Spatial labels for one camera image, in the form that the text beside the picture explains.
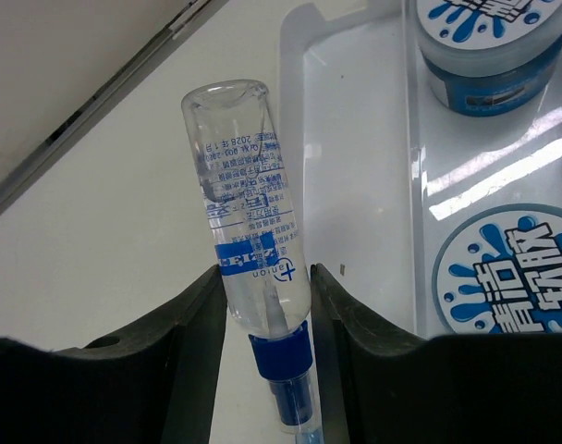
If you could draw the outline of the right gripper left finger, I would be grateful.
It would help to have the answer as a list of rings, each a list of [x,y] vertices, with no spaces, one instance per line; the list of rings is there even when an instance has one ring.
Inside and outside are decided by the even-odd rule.
[[[226,333],[217,267],[82,348],[0,338],[0,443],[205,443]]]

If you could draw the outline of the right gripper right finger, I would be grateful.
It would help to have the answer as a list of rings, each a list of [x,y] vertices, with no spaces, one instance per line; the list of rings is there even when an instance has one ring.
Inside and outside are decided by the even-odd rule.
[[[328,443],[562,443],[562,333],[422,339],[311,269]]]

